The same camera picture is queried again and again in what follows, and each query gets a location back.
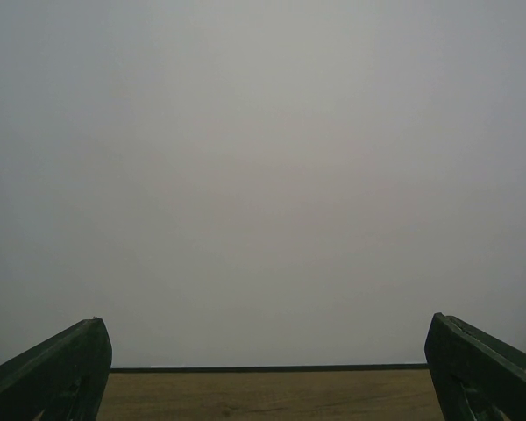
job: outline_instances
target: black object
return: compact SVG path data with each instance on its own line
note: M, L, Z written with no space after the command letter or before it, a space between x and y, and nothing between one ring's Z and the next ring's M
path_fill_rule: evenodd
M110 365L102 319L82 320L0 366L0 420L94 420Z
M526 353L441 313L424 351L447 421L526 421Z

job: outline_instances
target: gray wall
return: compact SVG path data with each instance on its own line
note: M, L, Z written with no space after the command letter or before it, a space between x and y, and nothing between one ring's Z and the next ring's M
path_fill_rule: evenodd
M526 1L0 2L0 362L526 351Z

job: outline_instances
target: wood grain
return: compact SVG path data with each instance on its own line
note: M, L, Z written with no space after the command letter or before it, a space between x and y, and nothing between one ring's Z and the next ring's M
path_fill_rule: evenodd
M442 421L428 370L111 374L101 420Z

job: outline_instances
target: white backdrop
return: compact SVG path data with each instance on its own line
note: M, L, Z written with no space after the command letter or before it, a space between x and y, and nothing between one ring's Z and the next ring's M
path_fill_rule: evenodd
M526 351L526 1L0 2L0 362Z

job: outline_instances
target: black edge strip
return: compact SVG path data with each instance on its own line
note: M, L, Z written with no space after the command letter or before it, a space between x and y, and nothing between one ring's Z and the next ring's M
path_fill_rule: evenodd
M319 373L330 371L385 371L425 370L427 364L370 364L345 366L275 366L275 367L154 367L154 368L112 368L111 373Z

